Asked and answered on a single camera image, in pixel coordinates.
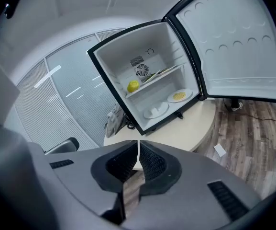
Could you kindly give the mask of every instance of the fridge door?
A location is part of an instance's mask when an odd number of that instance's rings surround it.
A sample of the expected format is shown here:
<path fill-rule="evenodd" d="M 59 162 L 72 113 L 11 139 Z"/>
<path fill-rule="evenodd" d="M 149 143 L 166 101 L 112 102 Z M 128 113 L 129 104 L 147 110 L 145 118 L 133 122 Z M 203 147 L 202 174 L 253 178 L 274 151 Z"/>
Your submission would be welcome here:
<path fill-rule="evenodd" d="M 263 0 L 181 0 L 166 15 L 205 97 L 276 102 L 276 14 Z"/>

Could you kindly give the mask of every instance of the beige table top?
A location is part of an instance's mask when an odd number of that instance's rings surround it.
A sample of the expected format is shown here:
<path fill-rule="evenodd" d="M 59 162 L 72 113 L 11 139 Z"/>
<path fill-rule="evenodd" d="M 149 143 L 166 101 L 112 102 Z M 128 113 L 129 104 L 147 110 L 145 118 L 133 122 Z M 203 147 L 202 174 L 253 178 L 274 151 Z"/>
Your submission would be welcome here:
<path fill-rule="evenodd" d="M 199 101 L 186 110 L 183 117 L 183 119 L 175 118 L 158 127 L 154 132 L 143 136 L 137 129 L 131 130 L 125 126 L 115 136 L 105 137 L 104 146 L 125 140 L 149 140 L 186 151 L 194 151 L 213 129 L 215 102 Z M 133 169 L 142 170 L 139 157 Z"/>

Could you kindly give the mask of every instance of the food on plate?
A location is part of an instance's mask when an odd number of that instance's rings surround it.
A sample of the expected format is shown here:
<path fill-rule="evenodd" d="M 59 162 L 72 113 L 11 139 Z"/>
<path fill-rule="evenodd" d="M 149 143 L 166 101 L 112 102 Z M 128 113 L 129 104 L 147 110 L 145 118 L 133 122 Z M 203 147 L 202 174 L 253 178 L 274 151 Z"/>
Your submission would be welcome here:
<path fill-rule="evenodd" d="M 185 98 L 185 96 L 186 96 L 186 92 L 178 92 L 178 93 L 173 95 L 173 99 L 178 101 L 182 98 Z"/>
<path fill-rule="evenodd" d="M 169 68 L 165 68 L 165 69 L 161 70 L 160 72 L 158 72 L 158 74 L 163 73 L 164 71 L 166 71 L 166 70 L 168 70 L 168 69 L 169 69 Z"/>
<path fill-rule="evenodd" d="M 136 91 L 139 88 L 140 84 L 137 80 L 132 80 L 129 82 L 127 90 L 129 93 Z"/>
<path fill-rule="evenodd" d="M 153 73 L 153 74 L 151 74 L 151 75 L 149 75 L 146 79 L 145 79 L 145 81 L 144 82 L 146 82 L 147 80 L 149 80 L 152 76 L 154 76 L 155 75 L 155 73 Z"/>

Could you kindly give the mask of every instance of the yellow fruit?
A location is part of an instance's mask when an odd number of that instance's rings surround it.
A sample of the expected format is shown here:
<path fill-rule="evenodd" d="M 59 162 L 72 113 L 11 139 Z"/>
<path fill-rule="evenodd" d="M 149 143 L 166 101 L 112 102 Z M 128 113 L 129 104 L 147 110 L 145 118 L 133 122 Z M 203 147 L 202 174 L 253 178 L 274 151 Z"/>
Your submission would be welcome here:
<path fill-rule="evenodd" d="M 136 80 L 130 81 L 127 87 L 129 93 L 136 91 L 139 88 L 139 82 Z"/>

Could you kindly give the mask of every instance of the cloth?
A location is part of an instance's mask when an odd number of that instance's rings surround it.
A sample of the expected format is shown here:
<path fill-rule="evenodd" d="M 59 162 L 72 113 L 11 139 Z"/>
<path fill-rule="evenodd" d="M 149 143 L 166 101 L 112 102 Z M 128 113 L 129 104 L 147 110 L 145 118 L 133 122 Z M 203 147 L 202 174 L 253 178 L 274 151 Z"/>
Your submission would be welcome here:
<path fill-rule="evenodd" d="M 124 111 L 118 103 L 107 114 L 108 122 L 106 126 L 106 137 L 114 136 L 122 127 L 125 126 Z"/>

